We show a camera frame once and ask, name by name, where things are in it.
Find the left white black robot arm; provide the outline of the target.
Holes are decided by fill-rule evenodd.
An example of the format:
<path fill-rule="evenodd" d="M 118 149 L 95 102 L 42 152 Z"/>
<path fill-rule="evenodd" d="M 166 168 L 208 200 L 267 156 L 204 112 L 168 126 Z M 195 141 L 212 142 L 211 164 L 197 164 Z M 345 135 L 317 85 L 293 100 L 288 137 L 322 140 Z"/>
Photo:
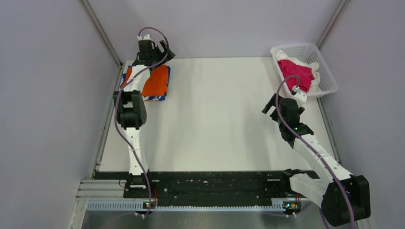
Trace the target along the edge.
<path fill-rule="evenodd" d="M 127 67 L 120 89 L 113 94 L 114 125 L 128 146 L 126 189 L 134 189 L 141 197 L 148 197 L 153 192 L 153 184 L 148 178 L 149 166 L 141 146 L 141 127 L 147 120 L 142 90 L 152 71 L 173 59 L 175 54 L 170 50 L 167 39 L 160 41 L 160 48 L 147 37 L 141 38 L 138 45 L 135 61 Z"/>

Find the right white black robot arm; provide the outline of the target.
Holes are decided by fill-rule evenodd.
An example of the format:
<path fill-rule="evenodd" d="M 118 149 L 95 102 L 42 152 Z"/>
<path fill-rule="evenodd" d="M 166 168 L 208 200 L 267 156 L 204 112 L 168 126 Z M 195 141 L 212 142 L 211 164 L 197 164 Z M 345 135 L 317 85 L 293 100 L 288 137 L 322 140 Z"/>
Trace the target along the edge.
<path fill-rule="evenodd" d="M 363 175 L 354 175 L 321 145 L 314 132 L 300 121 L 304 112 L 303 93 L 291 98 L 273 94 L 265 105 L 266 114 L 277 122 L 282 139 L 310 165 L 319 177 L 311 178 L 300 169 L 282 174 L 280 191 L 287 197 L 299 193 L 317 205 L 332 226 L 352 224 L 371 216 L 370 184 Z"/>

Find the orange t-shirt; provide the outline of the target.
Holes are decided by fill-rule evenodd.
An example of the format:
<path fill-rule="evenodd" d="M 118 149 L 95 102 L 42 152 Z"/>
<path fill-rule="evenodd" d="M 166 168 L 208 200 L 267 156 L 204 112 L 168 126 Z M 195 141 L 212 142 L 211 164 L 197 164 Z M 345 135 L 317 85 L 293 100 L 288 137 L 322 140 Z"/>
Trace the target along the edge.
<path fill-rule="evenodd" d="M 129 66 L 127 72 L 123 74 L 123 82 L 121 88 L 125 94 L 130 95 L 132 91 L 141 92 L 144 101 L 154 100 L 163 101 L 168 93 L 168 84 L 171 69 L 167 65 L 162 65 L 150 71 L 146 69 L 142 73 L 139 71 L 145 69 L 144 65 Z"/>

